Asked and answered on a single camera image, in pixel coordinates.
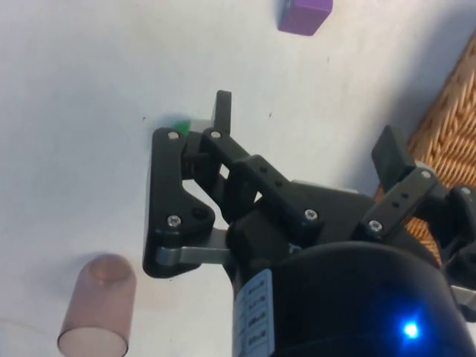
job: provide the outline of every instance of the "hole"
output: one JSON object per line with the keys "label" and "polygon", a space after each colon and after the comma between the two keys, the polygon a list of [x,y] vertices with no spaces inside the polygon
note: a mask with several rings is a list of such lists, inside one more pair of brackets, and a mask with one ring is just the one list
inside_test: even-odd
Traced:
{"label": "hole", "polygon": [[254,201],[256,202],[256,201],[257,201],[258,199],[260,199],[261,197],[263,197],[263,195],[261,194],[260,191],[258,191],[258,192],[256,193],[256,197],[254,198]]}
{"label": "hole", "polygon": [[206,219],[208,217],[208,212],[203,208],[195,207],[192,209],[192,216],[195,219]]}
{"label": "hole", "polygon": [[222,165],[220,167],[220,173],[222,174],[224,179],[227,179],[228,175],[230,175],[230,170],[225,165]]}

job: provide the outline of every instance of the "white table surface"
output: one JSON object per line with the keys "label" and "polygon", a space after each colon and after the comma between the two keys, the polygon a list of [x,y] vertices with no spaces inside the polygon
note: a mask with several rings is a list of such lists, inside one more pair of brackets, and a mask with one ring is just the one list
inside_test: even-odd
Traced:
{"label": "white table surface", "polygon": [[0,0],[0,316],[54,345],[78,271],[110,251],[138,274],[128,356],[231,355],[220,268],[141,271],[154,128],[229,90],[249,152],[373,193],[382,127],[411,132],[476,28],[474,0],[336,0],[302,37],[277,30],[281,3]]}

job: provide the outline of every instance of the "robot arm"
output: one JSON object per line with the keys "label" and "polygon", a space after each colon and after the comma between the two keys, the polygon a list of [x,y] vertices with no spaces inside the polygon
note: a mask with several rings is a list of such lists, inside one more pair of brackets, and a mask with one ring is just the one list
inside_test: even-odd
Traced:
{"label": "robot arm", "polygon": [[[391,127],[373,150],[378,203],[288,181],[230,136],[231,93],[217,93],[213,116],[203,133],[153,134],[143,267],[165,278],[222,264],[234,357],[476,356],[458,306],[476,320],[475,189],[446,189]],[[190,179],[228,230],[182,187]],[[411,217],[428,223],[441,269],[405,230]]]}

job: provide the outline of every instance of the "label sticker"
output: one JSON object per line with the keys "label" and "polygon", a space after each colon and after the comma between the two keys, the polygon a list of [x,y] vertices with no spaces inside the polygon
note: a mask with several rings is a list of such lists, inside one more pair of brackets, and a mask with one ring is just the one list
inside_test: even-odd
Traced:
{"label": "label sticker", "polygon": [[266,269],[241,288],[234,302],[233,357],[269,357],[273,352],[273,285]]}

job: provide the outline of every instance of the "metal screw head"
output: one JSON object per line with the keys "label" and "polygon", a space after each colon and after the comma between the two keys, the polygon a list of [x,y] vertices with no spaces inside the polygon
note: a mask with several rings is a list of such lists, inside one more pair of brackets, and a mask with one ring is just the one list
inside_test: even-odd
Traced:
{"label": "metal screw head", "polygon": [[305,210],[304,216],[309,221],[315,221],[317,218],[319,218],[319,215],[315,210]]}
{"label": "metal screw head", "polygon": [[176,132],[169,132],[169,139],[170,140],[175,140],[179,138],[179,134]]}
{"label": "metal screw head", "polygon": [[426,179],[429,179],[431,177],[431,174],[429,171],[422,171],[422,176]]}
{"label": "metal screw head", "polygon": [[383,225],[379,221],[370,221],[369,222],[369,228],[372,232],[380,232],[383,229]]}
{"label": "metal screw head", "polygon": [[218,138],[221,138],[221,137],[222,137],[222,134],[220,134],[220,132],[211,132],[211,133],[210,133],[210,136],[211,136],[213,139],[218,139]]}
{"label": "metal screw head", "polygon": [[181,219],[179,216],[173,215],[167,217],[167,224],[169,227],[178,227],[181,224]]}

